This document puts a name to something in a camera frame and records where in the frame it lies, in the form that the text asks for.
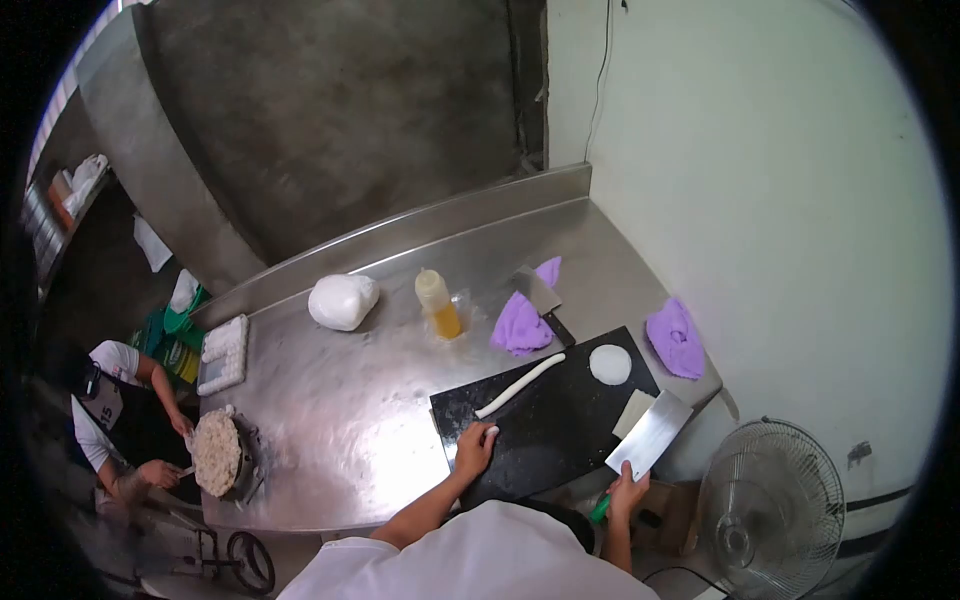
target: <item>tray of dough balls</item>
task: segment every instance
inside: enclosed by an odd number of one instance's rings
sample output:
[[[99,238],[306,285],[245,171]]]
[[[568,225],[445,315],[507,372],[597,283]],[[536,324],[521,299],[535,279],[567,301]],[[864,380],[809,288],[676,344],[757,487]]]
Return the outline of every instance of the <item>tray of dough balls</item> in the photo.
[[[243,382],[247,376],[250,321],[239,315],[204,336],[197,374],[198,396],[209,396]]]

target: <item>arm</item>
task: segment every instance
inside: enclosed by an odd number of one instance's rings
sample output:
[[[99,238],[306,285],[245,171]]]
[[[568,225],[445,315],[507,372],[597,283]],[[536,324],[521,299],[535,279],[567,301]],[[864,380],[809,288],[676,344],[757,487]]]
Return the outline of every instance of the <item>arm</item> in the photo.
[[[634,471],[630,461],[623,461],[620,477],[613,482],[607,493],[610,494],[610,507],[607,509],[607,538],[600,550],[600,558],[613,566],[633,575],[630,556],[630,515],[647,490],[650,489],[650,471],[639,481],[634,481]]]
[[[180,482],[180,470],[161,460],[144,463],[139,468],[120,474],[120,469],[112,458],[107,458],[97,471],[97,477],[107,488],[107,492],[124,506],[138,504],[151,486],[173,488]]]
[[[491,427],[493,423],[471,423],[457,440],[453,472],[437,487],[414,500],[386,524],[374,530],[370,537],[386,541],[402,550],[440,527],[460,494],[487,468],[493,454],[496,431],[489,436],[484,433]]]
[[[186,436],[193,431],[193,423],[185,417],[177,406],[177,397],[174,395],[174,389],[170,385],[170,379],[167,378],[167,371],[153,358],[140,352],[139,361],[136,365],[136,379],[143,383],[149,383],[154,388],[156,396],[160,398],[163,408],[170,417],[170,423],[177,433]]]

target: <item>cutting board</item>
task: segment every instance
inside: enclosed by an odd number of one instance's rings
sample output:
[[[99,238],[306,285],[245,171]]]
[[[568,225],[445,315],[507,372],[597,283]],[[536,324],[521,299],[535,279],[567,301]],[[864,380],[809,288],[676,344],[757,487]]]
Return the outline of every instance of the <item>cutting board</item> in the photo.
[[[632,360],[630,377],[617,386],[600,383],[590,374],[594,348],[614,344]],[[566,359],[490,415],[500,427],[487,470],[460,498],[472,508],[496,498],[513,500],[556,488],[604,466],[619,440],[613,435],[630,394],[641,390],[657,396],[660,389],[643,362],[633,336],[619,327],[564,351]],[[473,414],[533,369],[539,361],[430,397],[433,417],[453,470],[457,438]]]

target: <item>yellow oil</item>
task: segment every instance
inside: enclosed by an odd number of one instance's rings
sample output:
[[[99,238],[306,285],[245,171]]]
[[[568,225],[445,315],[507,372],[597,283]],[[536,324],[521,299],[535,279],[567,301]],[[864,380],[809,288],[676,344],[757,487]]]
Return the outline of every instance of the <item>yellow oil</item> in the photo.
[[[446,307],[430,315],[429,319],[440,337],[450,340],[460,335],[460,319],[457,318],[453,302],[448,302]]]

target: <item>person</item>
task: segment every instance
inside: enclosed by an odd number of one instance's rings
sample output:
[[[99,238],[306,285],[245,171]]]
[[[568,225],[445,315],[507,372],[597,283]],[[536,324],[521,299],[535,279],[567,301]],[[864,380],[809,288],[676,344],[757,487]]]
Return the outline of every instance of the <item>person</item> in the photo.
[[[488,500],[444,523],[456,499],[487,467],[496,437],[496,430],[485,435],[491,427],[472,423],[457,441],[453,472],[443,482],[369,539],[325,544],[278,599],[656,600],[631,574],[630,515],[649,489],[650,474],[633,481],[628,462],[609,489],[610,527],[600,559],[584,551],[592,548],[571,527],[515,503]]]
[[[138,504],[151,486],[200,504],[196,480],[180,478],[191,465],[183,438],[193,431],[183,411],[195,419],[199,410],[178,406],[156,360],[120,342],[105,341],[87,355],[57,341],[41,361],[40,375],[70,393],[77,443],[120,509]],[[97,497],[98,508],[103,500]]]

